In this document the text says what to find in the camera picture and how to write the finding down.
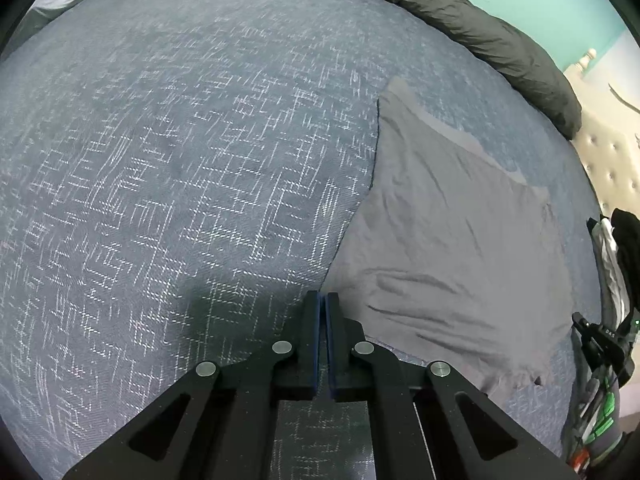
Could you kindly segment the grey green gloved hand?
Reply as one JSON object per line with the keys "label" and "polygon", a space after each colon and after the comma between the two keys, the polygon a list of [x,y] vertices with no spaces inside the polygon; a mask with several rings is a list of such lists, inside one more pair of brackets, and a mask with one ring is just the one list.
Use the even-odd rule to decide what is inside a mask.
{"label": "grey green gloved hand", "polygon": [[623,440],[620,429],[620,386],[610,366],[600,366],[578,400],[572,428],[573,447],[567,463],[576,474],[601,465]]}

